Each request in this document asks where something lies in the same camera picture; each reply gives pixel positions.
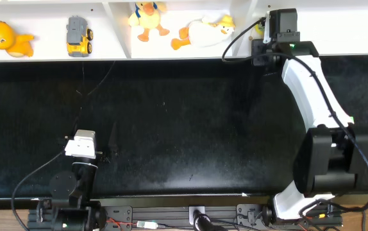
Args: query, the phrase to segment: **toy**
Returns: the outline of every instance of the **toy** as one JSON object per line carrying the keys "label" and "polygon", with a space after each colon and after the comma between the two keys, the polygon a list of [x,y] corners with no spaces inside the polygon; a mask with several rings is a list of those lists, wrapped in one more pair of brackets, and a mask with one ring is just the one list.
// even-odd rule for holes
{"label": "toy", "polygon": [[0,21],[0,49],[15,57],[33,56],[33,49],[29,41],[32,41],[33,35],[18,35],[7,23]]}
{"label": "toy", "polygon": [[128,19],[128,24],[130,26],[140,25],[144,28],[143,34],[138,36],[143,42],[149,40],[149,33],[151,29],[158,29],[160,36],[165,36],[170,33],[169,30],[164,29],[160,25],[161,17],[158,10],[165,12],[167,7],[164,3],[155,2],[136,2],[135,12]]}
{"label": "toy", "polygon": [[234,32],[233,18],[225,15],[217,24],[196,20],[186,28],[180,29],[180,39],[174,38],[171,47],[178,50],[181,46],[192,44],[197,47],[216,45],[228,39]]}
{"label": "toy", "polygon": [[72,57],[87,57],[93,51],[93,31],[87,27],[86,19],[78,16],[69,18],[67,28],[67,52]]}

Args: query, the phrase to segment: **white duck plush toy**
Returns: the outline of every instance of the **white duck plush toy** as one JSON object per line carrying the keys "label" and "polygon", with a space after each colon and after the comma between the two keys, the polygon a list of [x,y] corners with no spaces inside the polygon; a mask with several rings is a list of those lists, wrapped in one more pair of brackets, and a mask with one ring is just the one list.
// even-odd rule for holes
{"label": "white duck plush toy", "polygon": [[209,23],[207,20],[203,18],[192,21],[188,27],[180,29],[180,39],[174,38],[171,47],[178,50],[189,44],[196,47],[213,46],[230,38],[234,32],[233,18],[229,15],[225,15],[217,23]]}

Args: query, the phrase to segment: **orange plush toy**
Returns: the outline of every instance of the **orange plush toy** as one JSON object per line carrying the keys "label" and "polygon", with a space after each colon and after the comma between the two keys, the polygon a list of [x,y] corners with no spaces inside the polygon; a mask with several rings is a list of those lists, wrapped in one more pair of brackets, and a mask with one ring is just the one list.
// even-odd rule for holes
{"label": "orange plush toy", "polygon": [[0,21],[0,49],[5,49],[9,55],[16,58],[33,56],[29,42],[33,39],[33,35],[17,35],[7,23]]}

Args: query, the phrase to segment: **white shelf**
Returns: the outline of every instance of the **white shelf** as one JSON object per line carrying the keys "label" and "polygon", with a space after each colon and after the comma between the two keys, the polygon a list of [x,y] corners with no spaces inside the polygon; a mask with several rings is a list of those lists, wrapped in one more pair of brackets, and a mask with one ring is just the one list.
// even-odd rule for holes
{"label": "white shelf", "polygon": [[[162,26],[170,30],[161,37],[152,30],[149,42],[137,38],[140,26],[130,27],[128,18],[135,6],[131,0],[0,0],[0,21],[17,33],[36,37],[31,41],[34,55],[14,58],[0,50],[0,62],[58,60],[136,60],[219,58],[231,40],[216,46],[183,46],[175,51],[171,40],[191,21],[208,16],[218,21],[230,14],[237,26],[234,39],[242,30],[263,17],[268,10],[297,8],[301,40],[312,41],[320,55],[368,54],[368,1],[364,0],[166,0]],[[93,53],[86,58],[67,54],[65,25],[72,15],[84,17],[94,31]],[[227,57],[251,54],[246,33],[228,51]]]}
{"label": "white shelf", "polygon": [[[72,15],[86,18],[94,32],[94,39],[91,42],[93,52],[89,57],[74,58],[67,53],[66,25]],[[0,5],[0,21],[7,22],[17,33],[29,33],[35,36],[35,40],[31,41],[34,50],[32,57],[14,58],[6,51],[0,50],[0,62],[126,58],[101,3],[2,4]]]}

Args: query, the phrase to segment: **duck's yellow hat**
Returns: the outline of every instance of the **duck's yellow hat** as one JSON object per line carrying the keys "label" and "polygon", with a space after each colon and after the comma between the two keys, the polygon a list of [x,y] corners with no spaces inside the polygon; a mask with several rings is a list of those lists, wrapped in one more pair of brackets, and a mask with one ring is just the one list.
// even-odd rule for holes
{"label": "duck's yellow hat", "polygon": [[224,15],[222,17],[221,21],[217,23],[218,25],[228,26],[228,27],[235,27],[235,24],[233,22],[233,17],[229,15]]}

